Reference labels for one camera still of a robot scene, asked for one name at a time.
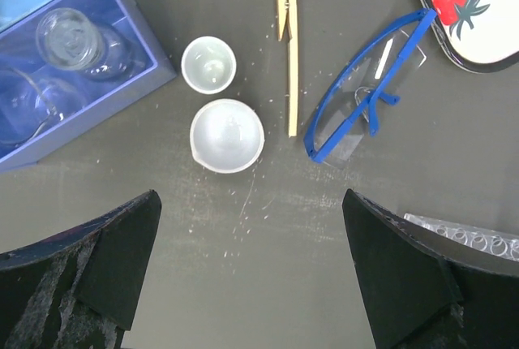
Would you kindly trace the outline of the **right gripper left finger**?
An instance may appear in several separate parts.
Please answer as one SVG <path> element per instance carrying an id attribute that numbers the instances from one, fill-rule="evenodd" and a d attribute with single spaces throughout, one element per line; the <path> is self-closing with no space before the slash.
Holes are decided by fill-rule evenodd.
<path id="1" fill-rule="evenodd" d="M 150 190 L 1 255 L 3 348 L 120 348 L 132 327 L 161 217 Z"/>

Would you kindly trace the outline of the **clear acrylic test tube rack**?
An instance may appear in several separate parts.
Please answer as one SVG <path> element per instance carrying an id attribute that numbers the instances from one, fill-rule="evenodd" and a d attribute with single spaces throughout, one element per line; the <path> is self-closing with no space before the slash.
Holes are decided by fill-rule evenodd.
<path id="1" fill-rule="evenodd" d="M 404 219 L 467 247 L 518 262 L 518 236 L 406 213 Z"/>

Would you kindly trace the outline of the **clear glass dish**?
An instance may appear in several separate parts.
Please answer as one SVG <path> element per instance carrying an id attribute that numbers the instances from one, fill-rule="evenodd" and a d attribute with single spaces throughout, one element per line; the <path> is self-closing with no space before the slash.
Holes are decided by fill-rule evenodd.
<path id="1" fill-rule="evenodd" d="M 3 67 L 1 149 L 17 149 L 87 105 L 87 96 L 62 78 Z"/>

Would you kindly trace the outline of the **purple drawer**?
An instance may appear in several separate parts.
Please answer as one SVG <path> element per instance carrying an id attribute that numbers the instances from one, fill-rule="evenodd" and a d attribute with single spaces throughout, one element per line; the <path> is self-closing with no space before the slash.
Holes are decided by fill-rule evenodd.
<path id="1" fill-rule="evenodd" d="M 36 46 L 36 28 L 45 13 L 63 7 L 81 11 L 92 21 L 111 24 L 140 44 L 148 56 L 147 68 L 125 81 L 99 82 L 49 65 Z M 85 108 L 33 140 L 11 151 L 1 149 L 1 169 L 5 172 L 37 163 L 176 76 L 134 0 L 52 0 L 16 24 L 1 30 L 1 69 L 3 67 L 14 67 L 31 75 L 62 78 L 88 98 Z"/>

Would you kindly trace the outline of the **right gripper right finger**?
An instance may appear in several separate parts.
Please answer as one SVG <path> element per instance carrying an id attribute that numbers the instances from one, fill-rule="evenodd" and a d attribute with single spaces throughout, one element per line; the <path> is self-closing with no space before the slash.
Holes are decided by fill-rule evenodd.
<path id="1" fill-rule="evenodd" d="M 349 190 L 345 230 L 378 348 L 515 348 L 518 262 L 480 252 Z"/>

